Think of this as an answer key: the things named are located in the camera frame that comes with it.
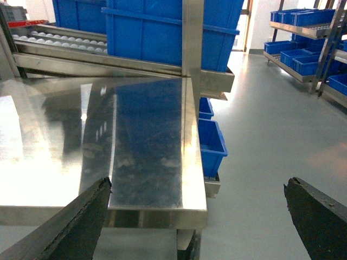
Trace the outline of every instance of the blue plastic bin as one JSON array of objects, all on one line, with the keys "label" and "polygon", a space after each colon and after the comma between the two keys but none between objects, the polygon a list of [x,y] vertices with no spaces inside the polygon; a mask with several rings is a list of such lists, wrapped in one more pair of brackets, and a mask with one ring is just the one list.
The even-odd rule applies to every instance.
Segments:
[{"label": "blue plastic bin", "polygon": [[347,95],[347,74],[330,76],[329,86],[342,94]]},{"label": "blue plastic bin", "polygon": [[200,98],[199,118],[211,119],[214,115],[210,100],[207,97]]},{"label": "blue plastic bin", "polygon": [[322,23],[331,23],[334,13],[334,9],[312,10],[309,12],[293,12],[292,25],[306,26]]},{"label": "blue plastic bin", "polygon": [[[243,0],[205,1],[202,68],[225,72]],[[108,0],[109,55],[182,65],[182,0]]]},{"label": "blue plastic bin", "polygon": [[304,9],[288,9],[288,10],[281,10],[278,11],[278,22],[279,23],[285,23],[285,24],[291,24],[292,22],[292,12],[295,11],[302,11]]},{"label": "blue plastic bin", "polygon": [[311,39],[301,36],[301,35],[297,35],[297,34],[292,34],[292,40],[295,42],[310,42]]},{"label": "blue plastic bin", "polygon": [[106,0],[53,0],[56,25],[91,33],[106,34]]},{"label": "blue plastic bin", "polygon": [[304,51],[310,53],[311,55],[318,55],[322,52],[322,48],[321,47],[309,47],[306,49],[303,49]]},{"label": "blue plastic bin", "polygon": [[202,168],[205,177],[216,177],[223,157],[228,155],[224,137],[218,123],[199,119],[199,137]]},{"label": "blue plastic bin", "polygon": [[[296,57],[293,59],[294,66],[293,69],[302,76],[314,75],[316,74],[318,68],[320,55],[311,55],[305,57]],[[329,66],[328,75],[334,74],[339,70],[339,62],[333,60]]]},{"label": "blue plastic bin", "polygon": [[304,51],[304,50],[286,50],[281,51],[281,62],[287,65],[290,68],[293,68],[294,61],[293,58],[295,57],[303,57],[303,56],[309,56],[310,53]]},{"label": "blue plastic bin", "polygon": [[293,44],[294,44],[295,50],[305,49],[309,46],[309,42],[295,42],[295,41],[293,41]]},{"label": "blue plastic bin", "polygon": [[264,51],[269,54],[278,54],[284,50],[294,49],[294,44],[291,41],[280,41],[280,42],[265,42]]},{"label": "blue plastic bin", "polygon": [[325,42],[325,39],[319,39],[319,40],[310,39],[307,46],[308,47],[320,47],[322,49],[324,42]]}]

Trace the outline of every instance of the gray floor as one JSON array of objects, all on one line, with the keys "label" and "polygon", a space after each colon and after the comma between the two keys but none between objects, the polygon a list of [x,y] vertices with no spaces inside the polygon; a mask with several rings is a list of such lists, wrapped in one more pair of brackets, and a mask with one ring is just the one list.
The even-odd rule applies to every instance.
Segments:
[{"label": "gray floor", "polygon": [[233,53],[229,101],[212,100],[229,156],[209,199],[201,259],[310,259],[283,184],[299,177],[347,205],[347,111],[261,55]]}]

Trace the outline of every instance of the stainless steel shelf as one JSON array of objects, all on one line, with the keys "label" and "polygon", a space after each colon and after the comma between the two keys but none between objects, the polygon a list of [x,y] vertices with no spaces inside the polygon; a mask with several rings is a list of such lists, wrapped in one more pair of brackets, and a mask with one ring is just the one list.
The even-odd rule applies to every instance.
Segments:
[{"label": "stainless steel shelf", "polygon": [[323,84],[320,87],[323,90],[323,94],[327,95],[328,97],[334,99],[338,103],[340,103],[342,106],[347,108],[347,96],[342,94],[341,92],[333,89],[328,84]]},{"label": "stainless steel shelf", "polygon": [[347,64],[347,52],[343,50],[336,50],[334,54],[334,59]]},{"label": "stainless steel shelf", "polygon": [[330,23],[298,27],[290,24],[270,22],[270,26],[278,30],[288,31],[289,33],[305,36],[314,40],[324,38],[331,32]]},{"label": "stainless steel shelf", "polygon": [[295,70],[293,70],[292,68],[288,67],[287,65],[285,65],[284,63],[280,61],[280,57],[281,57],[280,54],[271,55],[264,51],[264,56],[267,57],[273,63],[275,63],[278,67],[283,69],[286,73],[291,75],[293,78],[300,81],[301,83],[312,82],[314,78],[316,77],[315,75],[308,75],[308,76],[300,75]]}]

